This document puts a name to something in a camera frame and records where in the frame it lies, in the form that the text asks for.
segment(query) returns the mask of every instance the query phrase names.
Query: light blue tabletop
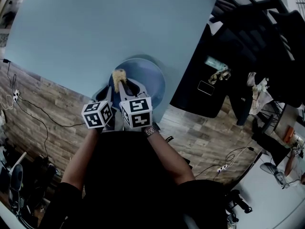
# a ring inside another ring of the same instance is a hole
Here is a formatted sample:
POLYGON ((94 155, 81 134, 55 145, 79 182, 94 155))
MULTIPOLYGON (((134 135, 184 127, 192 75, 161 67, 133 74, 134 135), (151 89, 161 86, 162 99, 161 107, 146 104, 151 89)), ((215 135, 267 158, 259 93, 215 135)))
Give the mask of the light blue tabletop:
POLYGON ((216 0, 25 0, 5 57, 91 97, 124 60, 148 55, 166 92, 159 122, 195 51, 216 0))

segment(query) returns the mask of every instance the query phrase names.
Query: electrical outlet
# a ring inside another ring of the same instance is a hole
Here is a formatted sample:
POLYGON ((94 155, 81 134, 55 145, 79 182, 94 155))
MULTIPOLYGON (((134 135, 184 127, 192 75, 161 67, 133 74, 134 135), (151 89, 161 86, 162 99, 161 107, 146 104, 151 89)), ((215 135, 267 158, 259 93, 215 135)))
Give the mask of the electrical outlet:
POLYGON ((228 166, 227 164, 225 164, 224 166, 218 168, 218 169, 217 169, 217 172, 220 173, 220 172, 226 170, 227 168, 229 168, 229 166, 228 166))
POLYGON ((20 92, 18 90, 16 90, 14 93, 14 97, 13 97, 14 102, 16 102, 18 100, 19 95, 20 95, 20 92))

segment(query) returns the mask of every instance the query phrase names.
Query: yellow sponge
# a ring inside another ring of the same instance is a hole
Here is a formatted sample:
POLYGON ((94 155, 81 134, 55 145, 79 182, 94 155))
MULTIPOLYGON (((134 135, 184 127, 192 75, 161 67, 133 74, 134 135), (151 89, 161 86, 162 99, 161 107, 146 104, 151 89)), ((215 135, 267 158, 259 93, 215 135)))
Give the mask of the yellow sponge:
POLYGON ((114 91, 118 93, 120 91, 119 82, 122 81, 125 84, 127 82, 126 71, 123 69, 115 70, 112 72, 112 78, 113 78, 114 91))

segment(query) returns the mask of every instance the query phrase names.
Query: black shirt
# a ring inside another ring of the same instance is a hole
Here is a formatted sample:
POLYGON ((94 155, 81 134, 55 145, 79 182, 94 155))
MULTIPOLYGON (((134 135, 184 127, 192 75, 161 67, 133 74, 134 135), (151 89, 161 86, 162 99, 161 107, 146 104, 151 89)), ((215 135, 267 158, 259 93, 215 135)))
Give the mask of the black shirt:
POLYGON ((226 228, 224 188, 196 180, 175 185, 137 132, 101 135, 87 167, 86 196, 60 183, 40 228, 226 228))

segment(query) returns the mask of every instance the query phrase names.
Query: sleeve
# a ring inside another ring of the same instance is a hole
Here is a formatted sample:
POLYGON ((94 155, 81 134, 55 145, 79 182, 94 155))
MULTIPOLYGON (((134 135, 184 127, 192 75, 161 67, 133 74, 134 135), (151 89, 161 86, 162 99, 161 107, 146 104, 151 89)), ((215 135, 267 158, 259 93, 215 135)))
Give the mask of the sleeve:
POLYGON ((199 228, 227 229, 226 200, 221 183, 194 180, 178 186, 180 210, 190 216, 199 228))
POLYGON ((60 183, 42 218, 40 229, 60 228, 65 218, 74 214, 81 204, 81 191, 68 183, 60 183))

